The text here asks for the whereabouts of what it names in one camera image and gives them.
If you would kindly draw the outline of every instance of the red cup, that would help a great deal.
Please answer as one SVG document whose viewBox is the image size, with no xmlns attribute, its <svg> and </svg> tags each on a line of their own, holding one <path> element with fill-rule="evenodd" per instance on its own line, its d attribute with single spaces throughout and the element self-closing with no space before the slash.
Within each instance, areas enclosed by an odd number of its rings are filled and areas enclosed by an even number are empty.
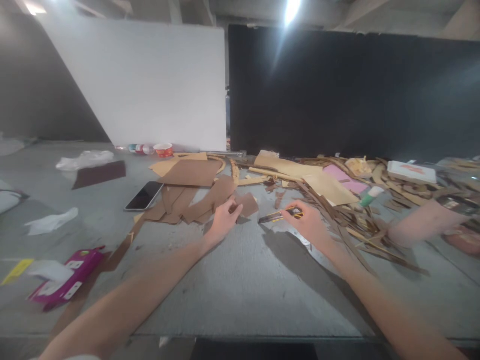
<svg viewBox="0 0 480 360">
<path fill-rule="evenodd" d="M 174 155 L 174 147 L 172 144 L 157 144 L 153 147 L 159 158 L 169 158 Z"/>
</svg>

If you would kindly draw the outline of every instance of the glue bottle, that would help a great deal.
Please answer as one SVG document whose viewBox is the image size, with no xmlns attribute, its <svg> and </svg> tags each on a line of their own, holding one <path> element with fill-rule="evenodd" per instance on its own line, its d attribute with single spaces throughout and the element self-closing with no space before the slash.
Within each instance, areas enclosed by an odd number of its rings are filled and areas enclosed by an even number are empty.
<svg viewBox="0 0 480 360">
<path fill-rule="evenodd" d="M 366 208 L 369 206 L 381 193 L 383 193 L 385 190 L 383 190 L 381 187 L 374 186 L 367 195 L 360 201 L 360 206 L 362 208 Z"/>
</svg>

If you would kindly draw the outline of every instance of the left hand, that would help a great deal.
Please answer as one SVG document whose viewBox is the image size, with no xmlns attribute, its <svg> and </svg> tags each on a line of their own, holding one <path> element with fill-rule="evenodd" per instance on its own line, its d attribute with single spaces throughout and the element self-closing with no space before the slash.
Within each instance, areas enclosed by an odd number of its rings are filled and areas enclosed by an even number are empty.
<svg viewBox="0 0 480 360">
<path fill-rule="evenodd" d="M 235 202 L 235 196 L 230 197 L 226 203 L 217 207 L 215 210 L 213 225 L 211 226 L 210 231 L 207 233 L 207 236 L 214 242 L 214 246 L 225 239 L 230 230 L 234 228 L 237 223 L 237 219 L 244 209 L 243 205 L 239 205 L 233 213 L 230 213 L 230 208 L 233 206 L 237 206 L 237 203 Z"/>
</svg>

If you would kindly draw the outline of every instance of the yellow label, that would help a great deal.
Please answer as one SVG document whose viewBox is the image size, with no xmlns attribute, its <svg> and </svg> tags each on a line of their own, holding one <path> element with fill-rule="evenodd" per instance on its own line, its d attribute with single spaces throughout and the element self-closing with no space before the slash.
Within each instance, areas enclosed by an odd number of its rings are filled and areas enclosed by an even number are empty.
<svg viewBox="0 0 480 360">
<path fill-rule="evenodd" d="M 34 259 L 23 259 L 20 261 L 12 271 L 6 276 L 6 278 L 3 279 L 3 282 L 0 284 L 5 285 L 5 284 L 10 284 L 13 283 L 15 280 L 18 279 L 20 275 L 22 275 L 25 270 L 29 268 L 30 265 L 33 264 L 35 260 Z"/>
</svg>

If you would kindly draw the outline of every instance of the plastic bottle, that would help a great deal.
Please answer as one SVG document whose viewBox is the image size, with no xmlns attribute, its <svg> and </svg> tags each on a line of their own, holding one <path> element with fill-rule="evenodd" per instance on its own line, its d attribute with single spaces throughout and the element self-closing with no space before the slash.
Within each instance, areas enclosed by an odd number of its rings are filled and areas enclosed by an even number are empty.
<svg viewBox="0 0 480 360">
<path fill-rule="evenodd" d="M 381 187 L 374 186 L 367 195 L 360 201 L 360 206 L 362 208 L 366 208 L 368 205 L 370 205 L 376 198 L 379 196 L 381 193 L 383 193 L 385 190 L 383 190 Z"/>
<path fill-rule="evenodd" d="M 115 149 L 121 153 L 139 154 L 139 155 L 153 155 L 155 154 L 154 147 L 148 144 L 130 144 L 127 146 L 115 146 Z"/>
</svg>

